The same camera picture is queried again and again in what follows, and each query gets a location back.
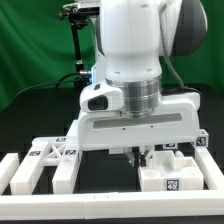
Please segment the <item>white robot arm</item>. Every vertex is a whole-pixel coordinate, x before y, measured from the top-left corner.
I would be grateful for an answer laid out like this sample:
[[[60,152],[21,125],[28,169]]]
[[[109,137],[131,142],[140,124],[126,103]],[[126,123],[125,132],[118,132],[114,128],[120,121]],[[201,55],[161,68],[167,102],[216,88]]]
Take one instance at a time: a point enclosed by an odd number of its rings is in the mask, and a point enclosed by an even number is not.
[[[200,0],[101,0],[97,78],[80,95],[80,149],[123,149],[144,166],[155,145],[195,141],[200,93],[182,81],[163,90],[159,58],[192,54],[206,31]]]

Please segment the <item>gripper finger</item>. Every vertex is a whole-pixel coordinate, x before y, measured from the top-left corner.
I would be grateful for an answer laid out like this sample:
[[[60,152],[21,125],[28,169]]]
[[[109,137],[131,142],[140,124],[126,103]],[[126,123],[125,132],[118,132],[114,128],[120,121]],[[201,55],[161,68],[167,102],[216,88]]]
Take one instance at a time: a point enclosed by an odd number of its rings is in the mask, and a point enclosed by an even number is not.
[[[137,148],[132,148],[131,151],[126,152],[125,155],[127,156],[132,167],[139,166],[139,150]]]
[[[146,150],[144,153],[140,154],[140,166],[146,167],[147,166],[147,160],[152,157],[154,150]]]

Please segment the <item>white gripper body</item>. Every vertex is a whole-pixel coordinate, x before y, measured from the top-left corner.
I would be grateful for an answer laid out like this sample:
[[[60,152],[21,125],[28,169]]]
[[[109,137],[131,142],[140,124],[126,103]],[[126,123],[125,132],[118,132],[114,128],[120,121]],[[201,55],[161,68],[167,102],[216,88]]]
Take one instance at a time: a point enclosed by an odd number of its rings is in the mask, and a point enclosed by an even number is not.
[[[105,83],[87,86],[80,95],[78,144],[84,151],[193,142],[199,136],[200,95],[160,96],[144,118],[122,114],[123,93]]]

